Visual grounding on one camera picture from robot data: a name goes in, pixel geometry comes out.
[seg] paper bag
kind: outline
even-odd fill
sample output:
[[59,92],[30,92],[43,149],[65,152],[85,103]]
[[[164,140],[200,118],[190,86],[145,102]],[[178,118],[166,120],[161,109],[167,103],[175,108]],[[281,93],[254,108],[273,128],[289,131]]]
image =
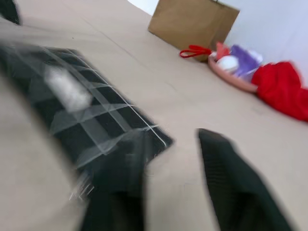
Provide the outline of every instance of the paper bag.
[[[191,44],[215,50],[238,14],[239,10],[213,0],[160,0],[148,29],[180,50]],[[196,59],[206,61],[207,56]]]

